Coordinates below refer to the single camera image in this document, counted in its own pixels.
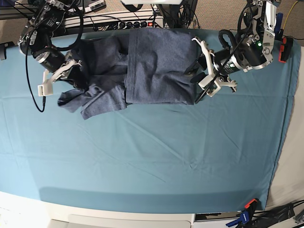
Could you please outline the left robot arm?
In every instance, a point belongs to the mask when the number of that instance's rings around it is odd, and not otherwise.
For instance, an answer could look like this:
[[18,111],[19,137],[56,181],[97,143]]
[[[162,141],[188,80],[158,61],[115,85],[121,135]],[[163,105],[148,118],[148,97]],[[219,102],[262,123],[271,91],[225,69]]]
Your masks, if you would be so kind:
[[200,53],[184,74],[192,76],[203,95],[212,97],[222,87],[237,90],[237,82],[230,75],[238,72],[258,70],[273,62],[272,50],[275,42],[276,10],[279,0],[249,0],[238,19],[237,33],[227,29],[218,33],[223,47],[220,51],[209,49],[208,44],[194,37]]

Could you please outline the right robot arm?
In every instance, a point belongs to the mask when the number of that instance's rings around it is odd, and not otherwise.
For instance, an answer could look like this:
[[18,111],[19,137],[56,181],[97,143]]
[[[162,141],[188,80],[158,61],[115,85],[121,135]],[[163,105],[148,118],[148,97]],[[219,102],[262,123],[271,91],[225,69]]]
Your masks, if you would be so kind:
[[[79,17],[77,38],[67,47],[56,47],[51,39],[69,15],[70,9]],[[32,56],[48,72],[55,73],[67,64],[67,57],[63,52],[77,47],[83,30],[84,14],[75,0],[43,0],[21,33],[18,46],[26,57]]]

